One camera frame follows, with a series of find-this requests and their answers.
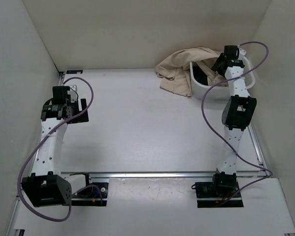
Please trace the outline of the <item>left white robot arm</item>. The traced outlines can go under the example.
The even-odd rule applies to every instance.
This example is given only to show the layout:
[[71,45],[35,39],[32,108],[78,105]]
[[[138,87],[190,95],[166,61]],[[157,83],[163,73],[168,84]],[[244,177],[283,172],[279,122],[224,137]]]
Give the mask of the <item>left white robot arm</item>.
[[61,149],[68,123],[54,129],[62,121],[81,113],[86,106],[86,99],[79,99],[76,85],[53,87],[53,97],[43,105],[41,138],[46,141],[35,154],[30,176],[21,181],[21,187],[34,207],[66,206],[77,192],[83,197],[92,194],[89,174],[61,177]]

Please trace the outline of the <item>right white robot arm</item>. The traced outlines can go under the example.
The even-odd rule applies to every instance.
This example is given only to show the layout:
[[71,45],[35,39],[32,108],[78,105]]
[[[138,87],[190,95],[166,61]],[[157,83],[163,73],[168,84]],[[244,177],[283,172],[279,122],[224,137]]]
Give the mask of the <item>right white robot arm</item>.
[[212,67],[213,71],[228,81],[230,91],[230,99],[222,113],[226,151],[211,184],[212,193],[218,197],[236,188],[236,153],[257,105],[257,100],[250,96],[246,88],[242,61],[244,55],[238,46],[225,46],[224,52]]

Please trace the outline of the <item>beige trousers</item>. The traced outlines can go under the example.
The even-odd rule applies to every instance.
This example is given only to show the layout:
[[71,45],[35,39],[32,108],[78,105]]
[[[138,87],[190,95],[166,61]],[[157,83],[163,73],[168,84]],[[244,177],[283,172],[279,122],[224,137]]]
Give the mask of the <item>beige trousers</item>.
[[173,53],[155,67],[157,77],[161,78],[160,88],[177,95],[191,97],[191,62],[196,63],[205,73],[209,86],[222,82],[220,86],[226,87],[225,78],[211,69],[220,54],[218,51],[204,47]]

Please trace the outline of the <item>white plastic basket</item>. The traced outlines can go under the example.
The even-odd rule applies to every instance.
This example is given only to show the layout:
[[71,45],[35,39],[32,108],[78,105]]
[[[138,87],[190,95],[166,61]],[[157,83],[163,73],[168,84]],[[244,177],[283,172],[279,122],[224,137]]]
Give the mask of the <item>white plastic basket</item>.
[[[196,62],[190,62],[190,82],[193,97],[202,99],[210,86],[199,83],[201,68]],[[225,100],[228,101],[231,95],[247,96],[249,89],[255,84],[255,77],[253,72],[244,76],[244,79],[237,79],[231,81],[231,88],[227,87],[214,87],[206,95],[208,100]]]

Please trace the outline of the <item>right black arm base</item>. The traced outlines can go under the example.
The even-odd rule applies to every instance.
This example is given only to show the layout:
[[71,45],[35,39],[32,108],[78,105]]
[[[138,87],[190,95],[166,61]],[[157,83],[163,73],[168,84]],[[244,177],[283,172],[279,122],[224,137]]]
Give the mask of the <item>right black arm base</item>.
[[196,192],[198,208],[244,207],[236,174],[216,172],[212,181],[195,182],[191,189]]

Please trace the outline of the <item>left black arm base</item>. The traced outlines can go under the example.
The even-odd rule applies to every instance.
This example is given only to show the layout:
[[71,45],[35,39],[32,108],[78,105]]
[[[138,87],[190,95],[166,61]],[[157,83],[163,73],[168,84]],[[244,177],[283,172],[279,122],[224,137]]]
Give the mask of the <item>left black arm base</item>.
[[107,205],[109,183],[94,182],[92,184],[96,187],[88,187],[72,197],[73,206],[105,207]]

